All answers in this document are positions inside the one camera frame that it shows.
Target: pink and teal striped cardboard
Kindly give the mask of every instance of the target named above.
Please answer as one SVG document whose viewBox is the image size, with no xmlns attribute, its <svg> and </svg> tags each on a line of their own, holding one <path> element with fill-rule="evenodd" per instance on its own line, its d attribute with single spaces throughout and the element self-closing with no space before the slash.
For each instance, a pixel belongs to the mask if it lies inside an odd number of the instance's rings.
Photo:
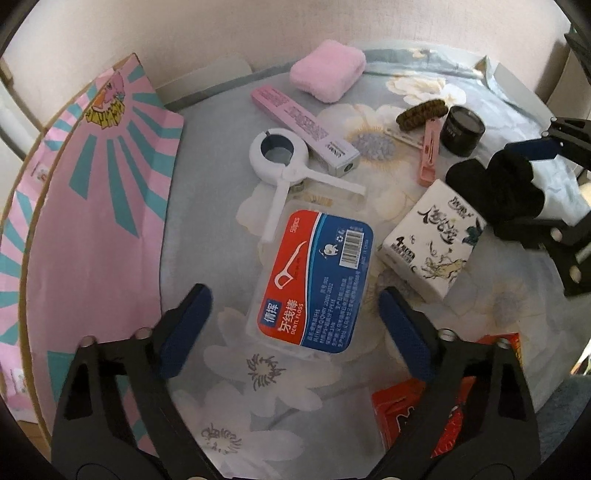
<svg viewBox="0 0 591 480">
<path fill-rule="evenodd" d="M 160 253 L 182 127 L 134 55 L 56 163 L 25 273 L 33 380 L 49 431 L 81 338 L 128 338 L 161 316 Z M 132 427 L 142 436 L 139 419 Z"/>
<path fill-rule="evenodd" d="M 8 217 L 0 238 L 0 368 L 4 375 L 7 405 L 18 420 L 35 420 L 24 382 L 18 326 L 21 265 L 33 210 L 47 173 L 68 134 L 112 75 L 113 69 L 100 75 L 53 122 L 23 165 L 14 195 L 8 201 Z"/>
</svg>

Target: metal screw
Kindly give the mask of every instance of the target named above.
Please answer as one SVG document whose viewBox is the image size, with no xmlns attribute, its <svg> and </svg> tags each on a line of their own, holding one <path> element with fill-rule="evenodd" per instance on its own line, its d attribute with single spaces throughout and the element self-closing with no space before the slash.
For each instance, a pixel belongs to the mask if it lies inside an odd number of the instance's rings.
<svg viewBox="0 0 591 480">
<path fill-rule="evenodd" d="M 81 348 L 85 348 L 87 346 L 94 345 L 95 343 L 96 343 L 96 338 L 93 337 L 92 335 L 89 335 L 89 336 L 84 337 L 82 340 L 80 340 L 80 343 L 78 345 Z"/>
<path fill-rule="evenodd" d="M 553 228 L 550 230 L 550 236 L 554 239 L 554 241 L 560 243 L 562 241 L 562 232 L 557 228 Z"/>
<path fill-rule="evenodd" d="M 511 342 L 510 342 L 509 340 L 507 340 L 506 338 L 499 338 L 499 339 L 496 341 L 496 344 L 497 344 L 498 346 L 500 346 L 501 348 L 504 348 L 505 350 L 509 350 L 509 349 L 511 349 L 511 348 L 512 348 L 512 347 L 511 347 Z"/>
<path fill-rule="evenodd" d="M 576 265 L 573 265 L 572 267 L 570 267 L 569 273 L 570 273 L 570 278 L 572 278 L 572 280 L 575 283 L 581 283 L 581 280 L 583 279 L 583 274 L 581 273 L 581 271 L 579 270 L 579 268 Z"/>
<path fill-rule="evenodd" d="M 134 333 L 134 337 L 138 340 L 144 340 L 152 336 L 152 329 L 149 327 L 142 327 Z"/>
<path fill-rule="evenodd" d="M 444 342 L 455 342 L 457 340 L 457 333 L 448 328 L 442 328 L 438 331 L 439 338 Z"/>
</svg>

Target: pink box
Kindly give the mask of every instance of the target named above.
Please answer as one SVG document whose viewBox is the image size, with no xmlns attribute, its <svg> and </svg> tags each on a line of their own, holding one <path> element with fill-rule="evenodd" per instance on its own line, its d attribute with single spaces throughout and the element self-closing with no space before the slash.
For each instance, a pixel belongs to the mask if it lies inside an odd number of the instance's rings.
<svg viewBox="0 0 591 480">
<path fill-rule="evenodd" d="M 251 97 L 279 123 L 302 137 L 324 161 L 330 175 L 342 177 L 359 165 L 359 152 L 353 145 L 332 135 L 314 115 L 276 88 L 264 85 L 253 90 Z"/>
</svg>

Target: red plastic wrapper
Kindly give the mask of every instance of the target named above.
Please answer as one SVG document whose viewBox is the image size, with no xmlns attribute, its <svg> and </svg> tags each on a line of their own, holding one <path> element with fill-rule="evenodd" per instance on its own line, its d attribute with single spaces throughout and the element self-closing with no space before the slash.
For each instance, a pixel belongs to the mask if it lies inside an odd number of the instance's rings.
<svg viewBox="0 0 591 480">
<path fill-rule="evenodd" d="M 491 345 L 499 338 L 506 338 L 510 341 L 519 362 L 522 363 L 519 333 L 486 335 L 478 340 L 478 343 Z M 457 437 L 462 430 L 464 420 L 463 408 L 474 383 L 474 377 L 467 377 L 462 380 L 460 391 L 457 395 L 456 405 L 452 408 L 449 414 L 449 420 L 439 438 L 435 450 L 433 450 L 433 454 L 431 455 L 432 458 L 453 450 Z M 389 449 L 400 435 L 400 432 L 407 424 L 410 415 L 412 415 L 415 406 L 421 400 L 425 388 L 425 382 L 412 378 L 406 382 L 387 388 L 386 390 L 381 390 L 372 395 L 375 417 L 386 449 Z"/>
</svg>

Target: white tissue package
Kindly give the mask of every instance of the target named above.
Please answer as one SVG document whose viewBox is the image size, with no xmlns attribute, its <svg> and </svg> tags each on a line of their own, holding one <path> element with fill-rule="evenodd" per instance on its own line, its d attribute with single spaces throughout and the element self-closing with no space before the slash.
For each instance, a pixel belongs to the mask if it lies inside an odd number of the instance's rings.
<svg viewBox="0 0 591 480">
<path fill-rule="evenodd" d="M 468 202 L 436 180 L 378 255 L 426 301 L 443 300 L 485 226 Z"/>
</svg>

